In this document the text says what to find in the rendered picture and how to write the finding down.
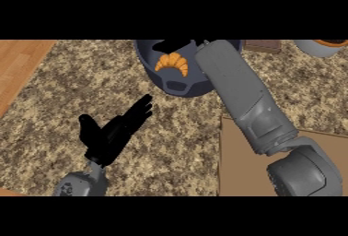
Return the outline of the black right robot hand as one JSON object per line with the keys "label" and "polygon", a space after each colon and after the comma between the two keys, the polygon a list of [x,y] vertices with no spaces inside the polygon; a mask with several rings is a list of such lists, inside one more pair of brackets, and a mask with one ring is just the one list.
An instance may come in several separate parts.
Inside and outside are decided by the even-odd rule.
{"label": "black right robot hand", "polygon": [[162,40],[151,46],[151,50],[160,53],[174,53],[184,47],[188,47],[187,51],[194,53],[210,41],[210,39]]}

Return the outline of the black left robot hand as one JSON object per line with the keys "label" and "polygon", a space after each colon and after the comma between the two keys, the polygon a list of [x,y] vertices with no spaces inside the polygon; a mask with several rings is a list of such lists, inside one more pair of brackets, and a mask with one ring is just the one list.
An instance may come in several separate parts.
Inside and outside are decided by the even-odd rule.
{"label": "black left robot hand", "polygon": [[82,114],[78,117],[78,137],[87,147],[84,157],[101,167],[113,163],[131,140],[131,135],[137,132],[151,115],[150,101],[151,96],[146,94],[126,112],[122,115],[116,115],[103,127],[98,127],[94,118],[88,114]]}

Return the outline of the orange croissant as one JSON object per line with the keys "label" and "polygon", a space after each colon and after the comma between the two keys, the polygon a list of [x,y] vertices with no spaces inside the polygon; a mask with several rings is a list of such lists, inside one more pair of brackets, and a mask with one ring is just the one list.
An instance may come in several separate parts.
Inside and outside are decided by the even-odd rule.
{"label": "orange croissant", "polygon": [[163,68],[175,68],[181,72],[182,77],[187,77],[187,59],[178,53],[160,55],[154,65],[154,71],[160,71]]}

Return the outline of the dark blue-grey pot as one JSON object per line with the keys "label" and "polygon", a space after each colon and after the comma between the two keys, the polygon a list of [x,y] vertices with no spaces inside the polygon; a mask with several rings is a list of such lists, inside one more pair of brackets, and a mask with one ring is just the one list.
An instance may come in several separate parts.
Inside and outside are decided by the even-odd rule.
{"label": "dark blue-grey pot", "polygon": [[154,70],[163,52],[154,51],[151,46],[160,43],[162,40],[134,40],[134,50],[147,72],[147,77],[156,87],[169,95],[191,98],[206,94],[213,86],[204,74],[200,72],[194,60],[194,53],[199,50],[199,43],[191,40],[184,47],[176,50],[176,53],[187,60],[187,76],[182,76],[176,68],[162,68]]}

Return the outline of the brown flat tray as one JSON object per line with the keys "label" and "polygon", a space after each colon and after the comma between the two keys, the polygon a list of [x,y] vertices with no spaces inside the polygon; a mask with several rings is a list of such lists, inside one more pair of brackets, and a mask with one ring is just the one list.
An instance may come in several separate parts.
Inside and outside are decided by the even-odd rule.
{"label": "brown flat tray", "polygon": [[[300,136],[312,138],[333,160],[342,177],[342,194],[348,196],[348,136],[300,130]],[[271,157],[253,153],[249,142],[234,124],[221,117],[218,194],[238,196],[275,196],[266,174],[268,165],[287,154]]]}

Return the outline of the dark brown box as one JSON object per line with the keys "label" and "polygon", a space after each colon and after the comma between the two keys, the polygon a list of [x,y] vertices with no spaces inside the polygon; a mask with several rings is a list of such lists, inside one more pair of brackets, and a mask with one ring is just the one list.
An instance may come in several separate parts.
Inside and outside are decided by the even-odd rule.
{"label": "dark brown box", "polygon": [[244,40],[243,49],[261,53],[278,53],[281,42],[278,40]]}

